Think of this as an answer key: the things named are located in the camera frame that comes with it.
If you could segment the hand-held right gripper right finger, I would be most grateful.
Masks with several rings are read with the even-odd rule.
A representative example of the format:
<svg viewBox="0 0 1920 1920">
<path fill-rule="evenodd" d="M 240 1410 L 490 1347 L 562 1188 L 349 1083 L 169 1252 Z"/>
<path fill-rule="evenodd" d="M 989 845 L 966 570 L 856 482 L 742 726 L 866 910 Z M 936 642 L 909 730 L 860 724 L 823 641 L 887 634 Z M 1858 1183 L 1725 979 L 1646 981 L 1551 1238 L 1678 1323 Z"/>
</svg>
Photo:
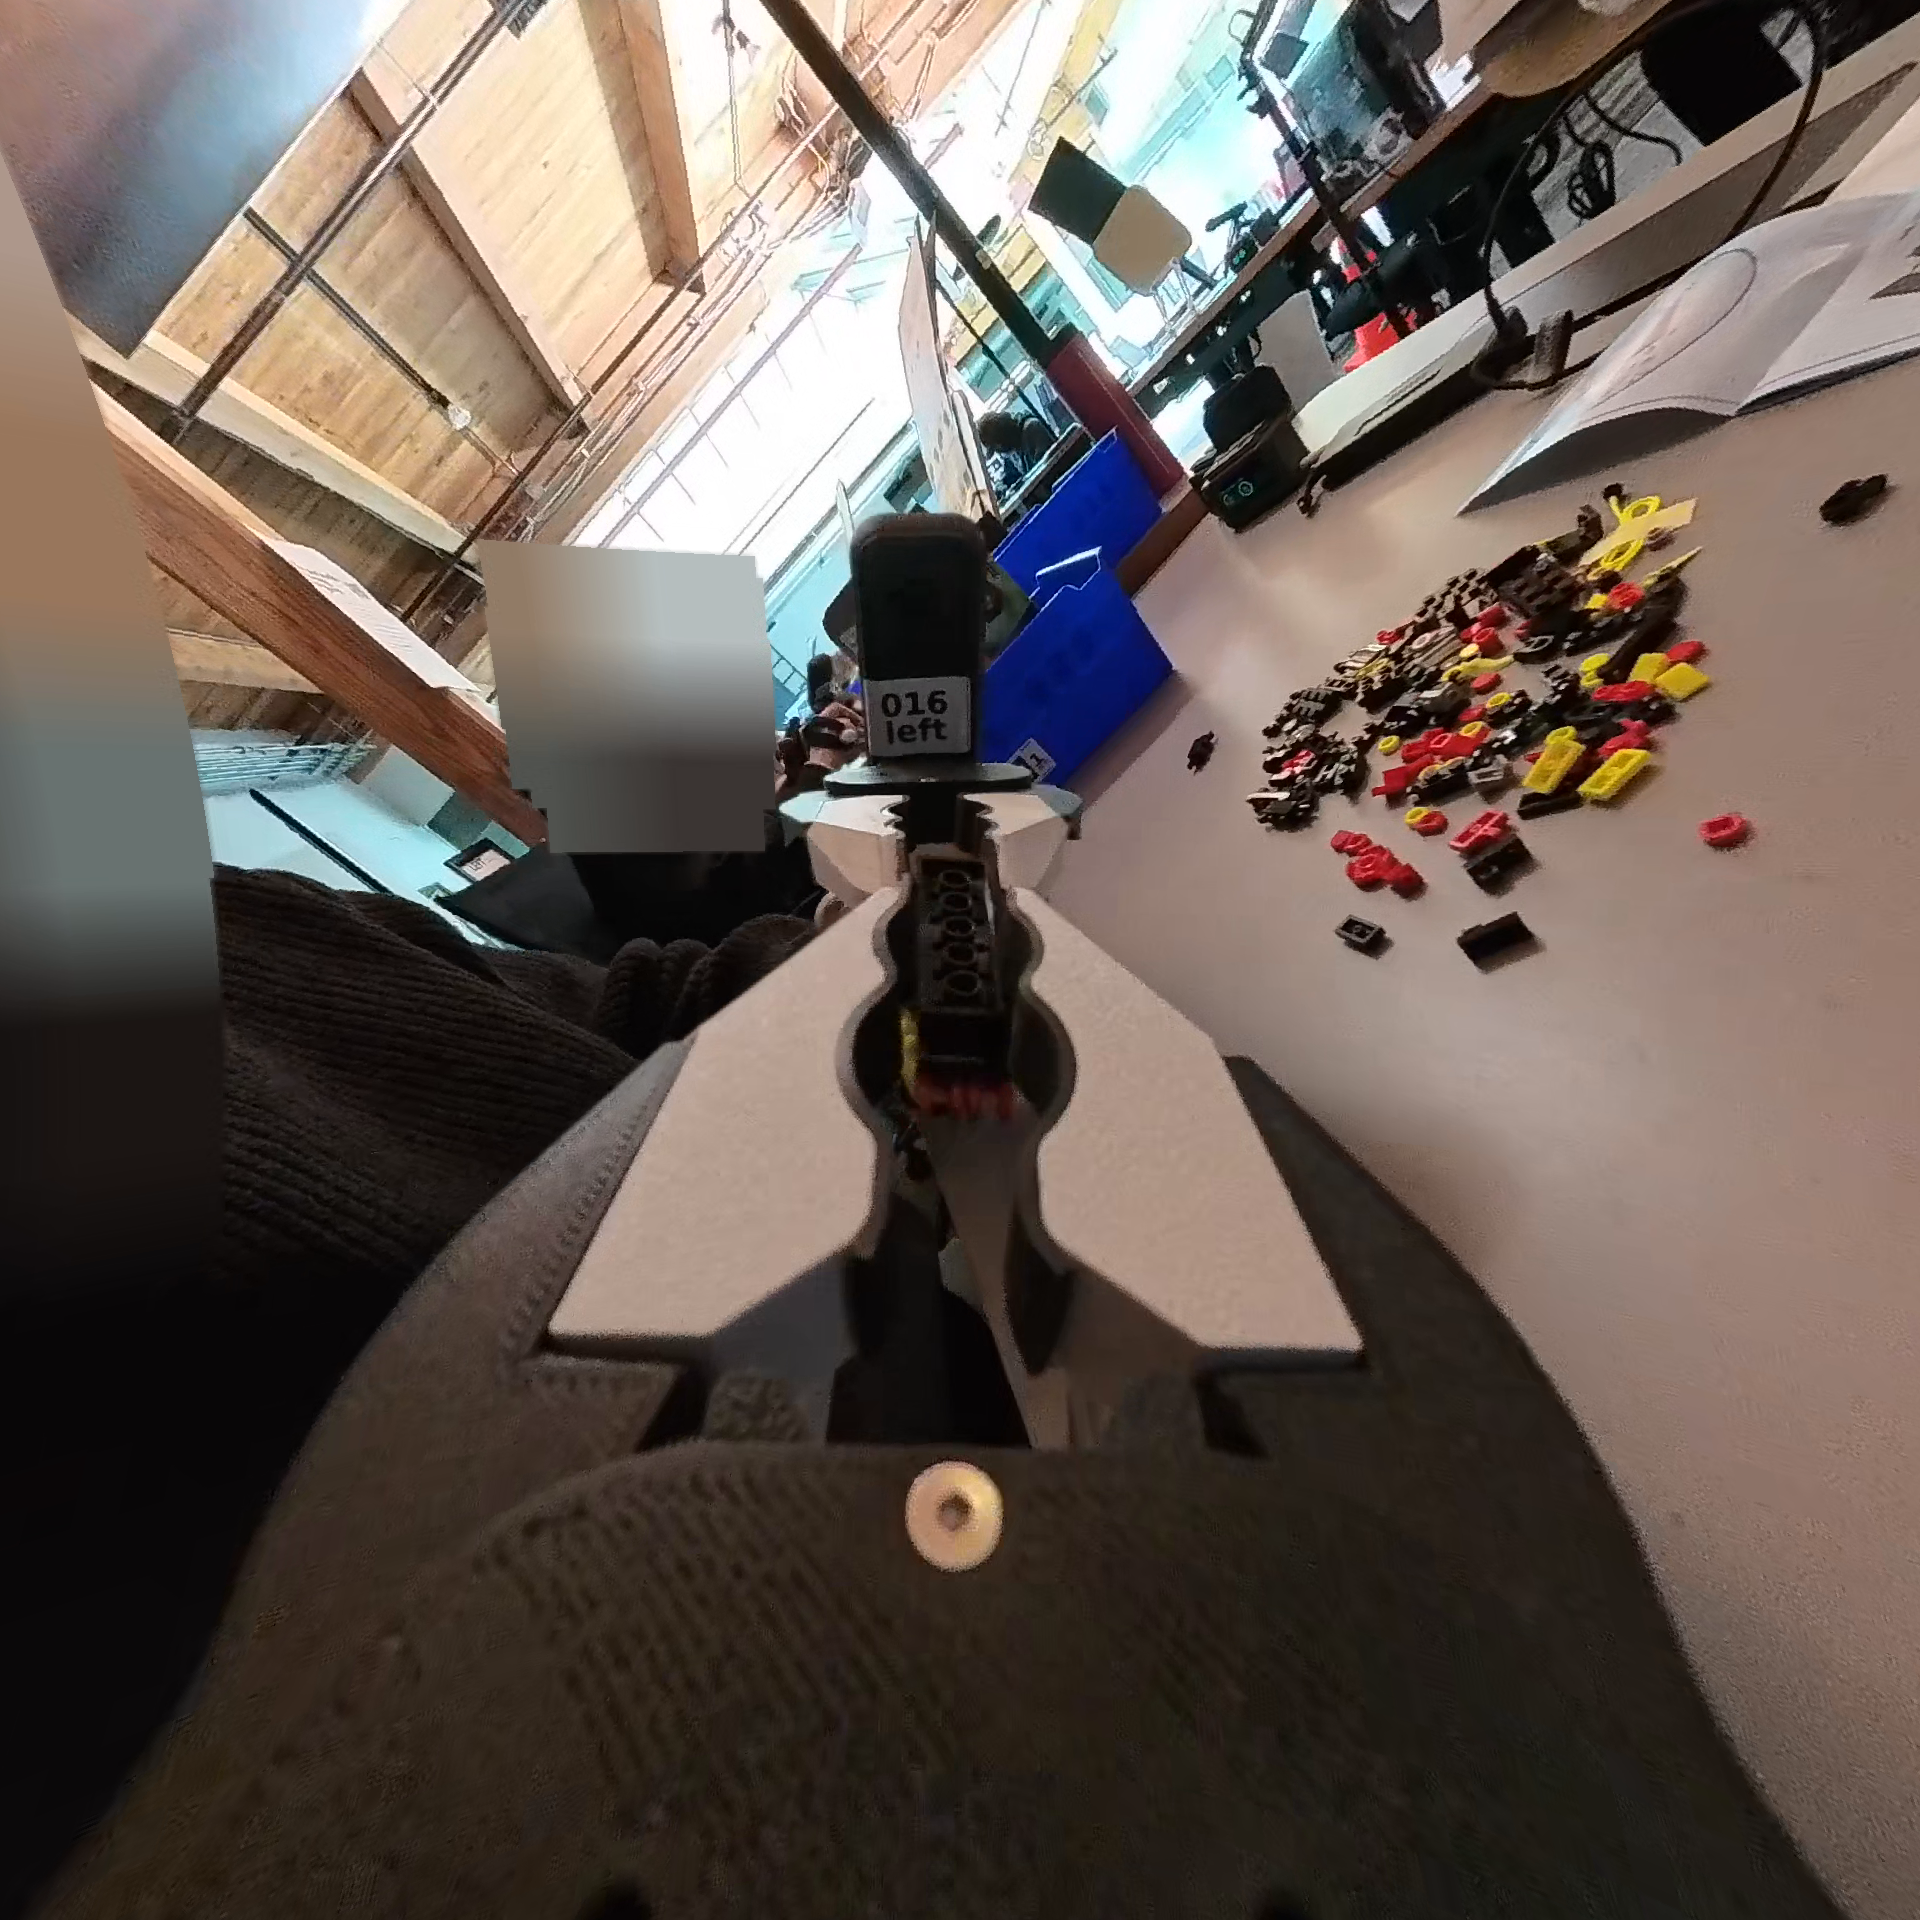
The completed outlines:
<svg viewBox="0 0 1920 1920">
<path fill-rule="evenodd" d="M 1360 1333 L 1212 1037 L 1045 901 L 1023 993 L 1063 1047 L 1037 1230 L 1072 1270 L 1063 1364 L 1348 1364 Z"/>
</svg>

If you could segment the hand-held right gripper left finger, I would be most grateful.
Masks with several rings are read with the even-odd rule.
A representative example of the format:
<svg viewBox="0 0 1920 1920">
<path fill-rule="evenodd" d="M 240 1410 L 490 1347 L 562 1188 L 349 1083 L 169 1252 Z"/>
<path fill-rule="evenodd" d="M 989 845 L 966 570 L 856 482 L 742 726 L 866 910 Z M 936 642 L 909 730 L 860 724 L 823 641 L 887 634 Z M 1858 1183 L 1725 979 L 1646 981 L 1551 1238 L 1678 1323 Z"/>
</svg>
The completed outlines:
<svg viewBox="0 0 1920 1920">
<path fill-rule="evenodd" d="M 690 1037 L 548 1323 L 557 1347 L 847 1347 L 879 1234 L 853 1042 L 894 981 L 866 901 Z"/>
</svg>

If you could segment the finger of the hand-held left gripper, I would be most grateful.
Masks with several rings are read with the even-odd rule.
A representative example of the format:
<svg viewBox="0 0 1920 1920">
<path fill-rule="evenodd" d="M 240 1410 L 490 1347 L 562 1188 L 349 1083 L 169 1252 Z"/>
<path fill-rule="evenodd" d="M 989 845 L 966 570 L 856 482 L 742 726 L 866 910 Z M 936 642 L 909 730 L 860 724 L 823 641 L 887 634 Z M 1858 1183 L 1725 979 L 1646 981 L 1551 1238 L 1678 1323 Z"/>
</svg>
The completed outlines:
<svg viewBox="0 0 1920 1920">
<path fill-rule="evenodd" d="M 878 899 L 894 907 L 908 885 L 901 806 L 904 796 L 824 788 L 799 791 L 777 805 L 786 841 L 801 843 L 820 889 L 815 921 L 839 921 Z"/>
<path fill-rule="evenodd" d="M 989 791 L 975 798 L 975 854 L 993 901 L 1041 889 L 1079 834 L 1064 791 Z"/>
</svg>

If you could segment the black yellow red lego model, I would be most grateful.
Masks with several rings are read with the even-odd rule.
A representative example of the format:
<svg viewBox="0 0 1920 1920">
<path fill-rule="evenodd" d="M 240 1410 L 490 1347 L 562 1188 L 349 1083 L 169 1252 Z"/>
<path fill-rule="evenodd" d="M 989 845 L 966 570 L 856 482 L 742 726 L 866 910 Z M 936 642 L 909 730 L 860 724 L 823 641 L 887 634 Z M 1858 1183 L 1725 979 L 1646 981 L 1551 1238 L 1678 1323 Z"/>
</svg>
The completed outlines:
<svg viewBox="0 0 1920 1920">
<path fill-rule="evenodd" d="M 903 1103 L 919 1121 L 1008 1123 L 1022 1101 L 1023 935 L 981 852 L 912 849 L 903 876 L 887 929 Z"/>
</svg>

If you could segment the pile of lego pieces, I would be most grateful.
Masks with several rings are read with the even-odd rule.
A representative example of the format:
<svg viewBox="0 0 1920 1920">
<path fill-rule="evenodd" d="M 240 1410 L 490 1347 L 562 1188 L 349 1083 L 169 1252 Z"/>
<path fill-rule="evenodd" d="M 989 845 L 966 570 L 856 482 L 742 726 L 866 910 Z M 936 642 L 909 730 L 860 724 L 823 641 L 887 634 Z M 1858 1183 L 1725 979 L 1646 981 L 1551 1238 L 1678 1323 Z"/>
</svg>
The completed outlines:
<svg viewBox="0 0 1920 1920">
<path fill-rule="evenodd" d="M 1421 901 L 1445 868 L 1500 897 L 1521 833 L 1652 783 L 1706 692 L 1688 615 L 1696 501 L 1606 487 L 1558 535 L 1465 566 L 1287 694 L 1244 806 L 1321 833 L 1343 883 Z"/>
</svg>

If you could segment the blue plastic bin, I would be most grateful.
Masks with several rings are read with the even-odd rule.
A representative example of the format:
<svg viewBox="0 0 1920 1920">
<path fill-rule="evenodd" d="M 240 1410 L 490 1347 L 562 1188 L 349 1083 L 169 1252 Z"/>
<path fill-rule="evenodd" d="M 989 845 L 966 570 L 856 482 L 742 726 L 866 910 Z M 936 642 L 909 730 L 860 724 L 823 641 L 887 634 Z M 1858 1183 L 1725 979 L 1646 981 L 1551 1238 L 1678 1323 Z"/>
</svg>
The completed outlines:
<svg viewBox="0 0 1920 1920">
<path fill-rule="evenodd" d="M 1041 571 L 1085 553 L 1094 551 L 1105 570 L 1116 570 L 1159 522 L 1160 497 L 1130 449 L 1111 433 L 1018 518 L 993 548 L 992 563 L 1023 594 L 1034 596 Z"/>
<path fill-rule="evenodd" d="M 1028 590 L 1018 634 L 981 682 L 978 757 L 1070 787 L 1169 677 L 1133 596 L 1094 548 Z"/>
</svg>

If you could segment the white board panel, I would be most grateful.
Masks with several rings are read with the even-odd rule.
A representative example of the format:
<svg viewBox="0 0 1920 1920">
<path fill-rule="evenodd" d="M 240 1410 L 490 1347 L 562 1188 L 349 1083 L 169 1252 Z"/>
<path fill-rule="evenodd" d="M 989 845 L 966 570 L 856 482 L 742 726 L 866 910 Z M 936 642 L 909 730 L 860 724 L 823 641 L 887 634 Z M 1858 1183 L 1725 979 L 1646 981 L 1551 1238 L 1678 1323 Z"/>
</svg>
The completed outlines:
<svg viewBox="0 0 1920 1920">
<path fill-rule="evenodd" d="M 936 299 L 932 231 L 919 225 L 904 250 L 896 324 L 903 385 L 932 510 L 981 522 L 992 513 L 992 487 L 972 411 L 960 399 L 943 356 Z"/>
</svg>

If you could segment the person's black sweater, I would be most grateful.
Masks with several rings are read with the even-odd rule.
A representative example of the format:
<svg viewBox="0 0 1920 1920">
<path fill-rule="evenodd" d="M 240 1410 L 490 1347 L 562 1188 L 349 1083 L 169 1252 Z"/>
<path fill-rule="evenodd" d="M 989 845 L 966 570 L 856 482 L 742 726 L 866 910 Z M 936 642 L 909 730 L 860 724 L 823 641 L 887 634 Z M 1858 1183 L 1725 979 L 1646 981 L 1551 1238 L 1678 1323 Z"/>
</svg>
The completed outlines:
<svg viewBox="0 0 1920 1920">
<path fill-rule="evenodd" d="M 496 1193 L 661 1047 L 808 945 L 754 918 L 606 965 L 482 948 L 418 903 L 216 866 L 236 1349 L 358 1347 Z"/>
</svg>

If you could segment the small black device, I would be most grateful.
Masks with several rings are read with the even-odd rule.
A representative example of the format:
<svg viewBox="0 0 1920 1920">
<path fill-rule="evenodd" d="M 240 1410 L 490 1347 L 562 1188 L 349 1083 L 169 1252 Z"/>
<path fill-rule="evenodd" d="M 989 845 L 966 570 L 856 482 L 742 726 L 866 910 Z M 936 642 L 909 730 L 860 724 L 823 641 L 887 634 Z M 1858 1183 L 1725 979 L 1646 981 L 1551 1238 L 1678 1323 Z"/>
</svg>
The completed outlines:
<svg viewBox="0 0 1920 1920">
<path fill-rule="evenodd" d="M 1191 482 L 1230 532 L 1257 526 L 1304 485 L 1310 450 L 1273 369 L 1253 365 L 1214 391 L 1201 425 L 1209 453 L 1194 460 Z"/>
</svg>

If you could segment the black and beige chair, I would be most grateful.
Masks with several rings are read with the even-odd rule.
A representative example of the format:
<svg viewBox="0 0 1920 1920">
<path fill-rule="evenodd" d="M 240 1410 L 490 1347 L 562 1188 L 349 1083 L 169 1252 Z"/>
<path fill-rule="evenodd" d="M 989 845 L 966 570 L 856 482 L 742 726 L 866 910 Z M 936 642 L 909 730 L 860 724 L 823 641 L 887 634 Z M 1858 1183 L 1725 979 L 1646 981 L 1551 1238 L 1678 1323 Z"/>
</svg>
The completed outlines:
<svg viewBox="0 0 1920 1920">
<path fill-rule="evenodd" d="M 1133 298 L 1151 298 L 1182 268 L 1192 241 L 1151 191 L 1118 181 L 1064 137 L 1052 143 L 1028 205 L 1085 245 L 1097 268 Z"/>
</svg>

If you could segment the white flat device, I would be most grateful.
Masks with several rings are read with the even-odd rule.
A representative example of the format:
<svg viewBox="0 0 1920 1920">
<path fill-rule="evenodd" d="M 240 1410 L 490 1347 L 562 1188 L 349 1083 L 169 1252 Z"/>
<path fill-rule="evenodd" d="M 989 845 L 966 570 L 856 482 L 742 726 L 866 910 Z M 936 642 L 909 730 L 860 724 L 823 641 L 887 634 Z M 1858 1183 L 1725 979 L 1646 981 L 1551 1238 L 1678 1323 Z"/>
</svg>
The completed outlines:
<svg viewBox="0 0 1920 1920">
<path fill-rule="evenodd" d="M 1310 398 L 1295 434 L 1316 460 L 1393 421 L 1416 437 L 1490 391 L 1473 364 L 1495 337 L 1482 311 L 1448 308 Z"/>
</svg>

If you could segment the instruction booklet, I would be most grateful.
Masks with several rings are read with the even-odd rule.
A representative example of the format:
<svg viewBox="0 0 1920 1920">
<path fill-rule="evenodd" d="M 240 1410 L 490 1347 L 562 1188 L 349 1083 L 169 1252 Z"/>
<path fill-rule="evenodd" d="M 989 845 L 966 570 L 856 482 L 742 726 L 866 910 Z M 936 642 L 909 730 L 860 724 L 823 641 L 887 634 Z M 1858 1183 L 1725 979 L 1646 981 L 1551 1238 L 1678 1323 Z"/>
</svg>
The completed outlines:
<svg viewBox="0 0 1920 1920">
<path fill-rule="evenodd" d="M 1918 197 L 1788 213 L 1662 293 L 1458 505 L 1480 513 L 1918 354 Z"/>
</svg>

